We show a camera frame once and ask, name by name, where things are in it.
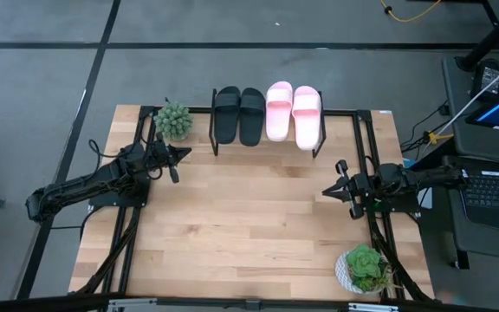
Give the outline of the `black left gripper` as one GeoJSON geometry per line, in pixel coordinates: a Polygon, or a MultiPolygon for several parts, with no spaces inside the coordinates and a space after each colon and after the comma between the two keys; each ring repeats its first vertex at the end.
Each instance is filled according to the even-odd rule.
{"type": "Polygon", "coordinates": [[[191,151],[190,147],[175,147],[166,144],[162,133],[156,133],[154,141],[147,146],[146,172],[159,171],[158,177],[150,176],[150,179],[157,180],[162,176],[163,169],[167,168],[172,182],[177,184],[179,176],[176,167],[191,151]]]}

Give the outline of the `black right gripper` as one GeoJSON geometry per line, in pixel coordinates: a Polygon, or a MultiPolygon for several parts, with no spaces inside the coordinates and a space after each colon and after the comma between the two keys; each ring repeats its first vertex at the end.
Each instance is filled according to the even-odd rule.
{"type": "Polygon", "coordinates": [[[368,207],[372,203],[370,195],[373,191],[368,176],[365,173],[356,173],[349,176],[347,162],[343,159],[336,163],[335,169],[340,177],[334,185],[323,190],[321,194],[338,199],[343,203],[349,203],[351,219],[356,220],[364,216],[372,216],[376,220],[378,218],[376,212],[368,207]]]}

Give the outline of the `black slide sandal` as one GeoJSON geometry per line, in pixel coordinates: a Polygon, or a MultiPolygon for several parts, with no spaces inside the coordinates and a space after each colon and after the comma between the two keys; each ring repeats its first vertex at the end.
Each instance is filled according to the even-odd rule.
{"type": "Polygon", "coordinates": [[[238,87],[221,89],[215,97],[214,135],[218,144],[229,144],[236,138],[241,93],[238,87]]]}
{"type": "Polygon", "coordinates": [[[239,122],[239,139],[244,146],[257,146],[262,137],[265,117],[265,98],[255,88],[246,88],[242,92],[239,122]]]}

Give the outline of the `pink slide sandal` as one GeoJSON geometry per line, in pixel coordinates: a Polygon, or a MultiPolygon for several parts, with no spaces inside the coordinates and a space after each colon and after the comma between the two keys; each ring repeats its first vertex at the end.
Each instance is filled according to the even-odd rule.
{"type": "Polygon", "coordinates": [[[321,97],[316,89],[300,86],[295,90],[292,116],[295,121],[295,143],[301,150],[313,150],[319,142],[321,109],[321,97]]]}
{"type": "Polygon", "coordinates": [[[275,82],[266,93],[266,133],[271,141],[288,137],[293,89],[287,81],[275,82]]]}

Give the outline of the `pale green spiky potted plant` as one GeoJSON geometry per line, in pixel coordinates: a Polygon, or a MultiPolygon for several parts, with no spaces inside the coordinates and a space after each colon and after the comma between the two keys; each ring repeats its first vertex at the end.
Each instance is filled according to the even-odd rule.
{"type": "Polygon", "coordinates": [[[162,136],[171,141],[187,138],[193,128],[190,109],[178,102],[167,102],[153,117],[156,128],[162,136]]]}

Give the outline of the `green succulent in white pot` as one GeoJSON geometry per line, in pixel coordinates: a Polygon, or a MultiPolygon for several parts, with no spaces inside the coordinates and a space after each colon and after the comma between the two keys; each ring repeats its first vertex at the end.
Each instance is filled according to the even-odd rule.
{"type": "Polygon", "coordinates": [[[361,295],[376,295],[384,290],[401,289],[393,282],[395,270],[374,248],[360,244],[342,253],[334,266],[338,283],[361,295]]]}

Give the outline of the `yellow plug connector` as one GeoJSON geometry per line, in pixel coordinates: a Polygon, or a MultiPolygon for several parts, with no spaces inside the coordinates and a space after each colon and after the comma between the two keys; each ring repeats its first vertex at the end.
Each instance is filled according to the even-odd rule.
{"type": "Polygon", "coordinates": [[[428,144],[436,145],[439,141],[447,140],[453,137],[453,134],[438,135],[433,132],[424,132],[424,139],[428,144]]]}

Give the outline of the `black side desk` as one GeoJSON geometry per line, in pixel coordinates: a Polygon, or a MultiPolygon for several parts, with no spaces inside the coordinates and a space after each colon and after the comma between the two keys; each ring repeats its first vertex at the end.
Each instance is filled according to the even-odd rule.
{"type": "MultiPolygon", "coordinates": [[[[456,160],[465,166],[468,174],[479,173],[482,169],[499,172],[499,130],[465,121],[478,108],[487,107],[470,98],[472,73],[461,70],[454,58],[443,59],[442,70],[450,115],[463,113],[450,125],[453,137],[432,151],[431,156],[438,162],[456,160]]],[[[459,256],[472,252],[499,257],[499,210],[481,213],[481,221],[476,223],[466,213],[464,191],[449,190],[448,197],[454,244],[459,256]]]]}

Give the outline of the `black laptop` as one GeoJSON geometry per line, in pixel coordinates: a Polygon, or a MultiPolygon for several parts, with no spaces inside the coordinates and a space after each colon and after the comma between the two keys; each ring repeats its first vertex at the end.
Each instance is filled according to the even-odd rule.
{"type": "Polygon", "coordinates": [[[456,225],[477,224],[499,230],[499,161],[446,155],[441,163],[458,168],[464,179],[450,195],[456,225]]]}

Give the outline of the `black power adapter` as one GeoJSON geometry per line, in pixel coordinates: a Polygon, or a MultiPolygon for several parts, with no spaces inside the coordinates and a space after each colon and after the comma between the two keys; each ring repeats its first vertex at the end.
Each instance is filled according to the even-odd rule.
{"type": "MultiPolygon", "coordinates": [[[[499,76],[499,61],[496,59],[486,59],[479,62],[473,75],[471,97],[474,97],[486,88],[495,78],[499,76]]],[[[495,101],[499,97],[499,81],[495,82],[485,92],[476,99],[483,103],[495,101]]]]}

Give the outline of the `black stand leg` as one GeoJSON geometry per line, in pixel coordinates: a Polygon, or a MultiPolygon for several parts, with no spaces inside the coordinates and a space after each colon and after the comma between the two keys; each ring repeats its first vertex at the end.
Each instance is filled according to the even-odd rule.
{"type": "Polygon", "coordinates": [[[493,49],[499,46],[499,20],[489,0],[479,0],[483,5],[493,29],[464,57],[457,57],[457,66],[464,71],[472,71],[477,64],[493,49]]]}

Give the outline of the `wooden shelf with black frame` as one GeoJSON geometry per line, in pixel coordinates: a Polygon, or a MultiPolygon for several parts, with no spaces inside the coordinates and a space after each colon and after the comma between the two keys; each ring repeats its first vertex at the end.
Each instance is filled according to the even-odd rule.
{"type": "MultiPolygon", "coordinates": [[[[215,135],[214,135],[214,113],[213,113],[213,107],[214,107],[214,104],[215,104],[215,97],[216,95],[218,94],[219,91],[215,90],[213,93],[212,93],[212,101],[211,101],[211,117],[210,117],[210,125],[209,125],[209,138],[210,138],[210,142],[211,142],[211,147],[212,147],[212,150],[213,150],[213,153],[215,155],[218,155],[218,147],[222,144],[218,144],[216,139],[215,139],[215,135]]],[[[263,120],[263,128],[266,129],[266,94],[262,94],[265,98],[265,117],[264,117],[264,120],[263,120]]],[[[290,122],[294,121],[294,118],[292,116],[292,111],[291,111],[291,115],[290,115],[290,122]]],[[[236,138],[239,139],[239,134],[240,134],[240,122],[239,122],[239,114],[238,114],[238,120],[237,120],[237,133],[236,133],[236,138]]],[[[327,132],[326,132],[326,128],[325,128],[325,113],[324,113],[324,108],[322,107],[321,109],[321,131],[320,131],[320,138],[319,138],[319,142],[317,144],[317,146],[313,149],[313,150],[307,150],[307,151],[310,151],[312,153],[312,156],[315,158],[321,148],[322,148],[322,145],[324,144],[325,140],[327,138],[327,132]]]]}

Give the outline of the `black aluminium table frame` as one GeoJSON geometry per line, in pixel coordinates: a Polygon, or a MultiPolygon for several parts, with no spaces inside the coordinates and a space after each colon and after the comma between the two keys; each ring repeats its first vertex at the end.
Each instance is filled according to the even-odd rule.
{"type": "Polygon", "coordinates": [[[347,204],[322,195],[345,160],[356,173],[373,161],[402,156],[392,113],[332,111],[317,154],[293,138],[213,147],[210,111],[191,110],[190,154],[178,183],[168,174],[153,181],[139,210],[104,207],[81,239],[69,287],[81,288],[103,264],[131,217],[139,218],[132,243],[120,255],[104,290],[164,302],[225,300],[231,304],[339,304],[355,299],[335,276],[337,258],[370,240],[367,221],[347,204]]]}

